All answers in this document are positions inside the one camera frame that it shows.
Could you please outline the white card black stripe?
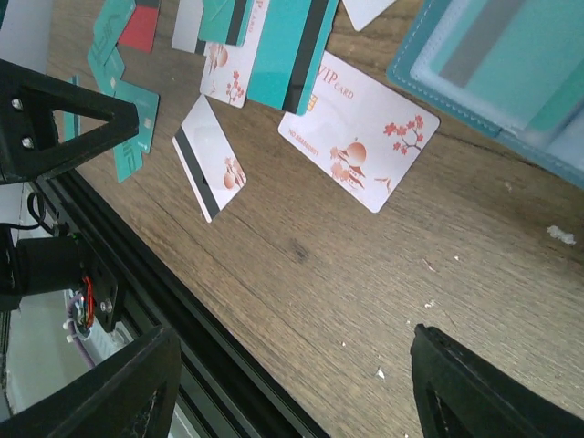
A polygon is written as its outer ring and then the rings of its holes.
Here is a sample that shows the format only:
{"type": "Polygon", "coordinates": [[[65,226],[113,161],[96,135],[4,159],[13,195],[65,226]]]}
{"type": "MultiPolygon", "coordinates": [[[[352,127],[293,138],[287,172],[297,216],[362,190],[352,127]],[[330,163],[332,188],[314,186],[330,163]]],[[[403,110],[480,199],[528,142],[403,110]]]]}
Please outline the white card black stripe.
{"type": "Polygon", "coordinates": [[[210,223],[245,186],[246,176],[204,95],[195,101],[172,144],[210,223]]]}

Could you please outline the teal striped card front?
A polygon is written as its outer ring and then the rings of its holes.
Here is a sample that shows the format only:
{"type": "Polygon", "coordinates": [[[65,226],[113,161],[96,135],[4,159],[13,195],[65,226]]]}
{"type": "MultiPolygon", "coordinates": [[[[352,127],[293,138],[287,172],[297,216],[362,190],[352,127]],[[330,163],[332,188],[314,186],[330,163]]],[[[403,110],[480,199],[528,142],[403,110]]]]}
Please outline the teal striped card front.
{"type": "Polygon", "coordinates": [[[583,99],[580,1],[471,1],[431,67],[508,130],[556,128],[583,99]]]}

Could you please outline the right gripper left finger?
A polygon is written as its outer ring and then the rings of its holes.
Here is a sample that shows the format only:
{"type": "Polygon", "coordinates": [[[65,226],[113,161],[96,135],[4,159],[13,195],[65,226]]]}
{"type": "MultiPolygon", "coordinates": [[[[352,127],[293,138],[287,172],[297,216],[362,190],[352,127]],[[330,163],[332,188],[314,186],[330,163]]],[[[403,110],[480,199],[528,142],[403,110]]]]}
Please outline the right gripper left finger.
{"type": "Polygon", "coordinates": [[[182,372],[181,342],[162,326],[1,423],[3,437],[166,437],[182,372]]]}

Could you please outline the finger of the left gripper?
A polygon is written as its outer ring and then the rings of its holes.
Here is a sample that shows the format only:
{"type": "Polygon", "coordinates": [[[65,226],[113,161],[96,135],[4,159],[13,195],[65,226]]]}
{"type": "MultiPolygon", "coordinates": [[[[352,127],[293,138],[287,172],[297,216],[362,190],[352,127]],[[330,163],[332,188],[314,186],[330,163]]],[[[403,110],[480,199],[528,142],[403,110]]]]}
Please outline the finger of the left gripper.
{"type": "Polygon", "coordinates": [[[1,184],[50,179],[138,133],[136,106],[1,61],[1,184]]]}

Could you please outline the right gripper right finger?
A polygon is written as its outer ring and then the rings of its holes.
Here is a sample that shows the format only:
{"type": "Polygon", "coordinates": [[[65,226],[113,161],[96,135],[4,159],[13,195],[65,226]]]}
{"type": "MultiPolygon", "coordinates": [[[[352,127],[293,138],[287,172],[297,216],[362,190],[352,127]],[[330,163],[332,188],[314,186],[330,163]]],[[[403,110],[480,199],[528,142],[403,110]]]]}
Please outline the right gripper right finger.
{"type": "Polygon", "coordinates": [[[436,327],[415,327],[412,386],[425,437],[581,437],[583,420],[436,327]]]}

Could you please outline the blue leather card holder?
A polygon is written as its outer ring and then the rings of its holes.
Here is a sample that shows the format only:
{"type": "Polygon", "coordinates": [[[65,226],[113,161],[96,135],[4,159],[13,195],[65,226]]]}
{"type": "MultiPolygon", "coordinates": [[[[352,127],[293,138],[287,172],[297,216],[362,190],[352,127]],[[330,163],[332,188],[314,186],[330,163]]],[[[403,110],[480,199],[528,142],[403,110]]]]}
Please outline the blue leather card holder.
{"type": "Polygon", "coordinates": [[[583,4],[427,1],[388,80],[583,185],[583,4]]]}

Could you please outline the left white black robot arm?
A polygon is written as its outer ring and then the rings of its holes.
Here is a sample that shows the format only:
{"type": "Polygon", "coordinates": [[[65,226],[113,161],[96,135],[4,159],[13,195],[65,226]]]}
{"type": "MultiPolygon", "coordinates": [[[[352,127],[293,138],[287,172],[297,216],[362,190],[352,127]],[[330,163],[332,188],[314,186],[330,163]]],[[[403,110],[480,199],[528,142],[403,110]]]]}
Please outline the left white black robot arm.
{"type": "Polygon", "coordinates": [[[49,235],[12,236],[1,226],[1,309],[22,297],[79,290],[85,323],[111,331],[129,283],[115,240],[128,226],[76,171],[138,132],[135,105],[1,63],[1,183],[31,183],[56,219],[49,235]]]}

